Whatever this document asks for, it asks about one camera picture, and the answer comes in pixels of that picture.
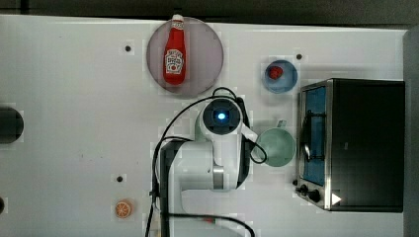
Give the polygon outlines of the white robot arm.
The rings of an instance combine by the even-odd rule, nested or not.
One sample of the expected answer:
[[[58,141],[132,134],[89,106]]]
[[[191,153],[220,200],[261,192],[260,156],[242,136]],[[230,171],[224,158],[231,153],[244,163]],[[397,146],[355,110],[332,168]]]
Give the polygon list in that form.
[[[176,138],[160,149],[161,237],[244,237],[218,224],[238,225],[236,219],[187,212],[182,192],[239,188],[248,176],[256,139],[244,101],[221,97],[210,100],[198,114],[194,139]]]

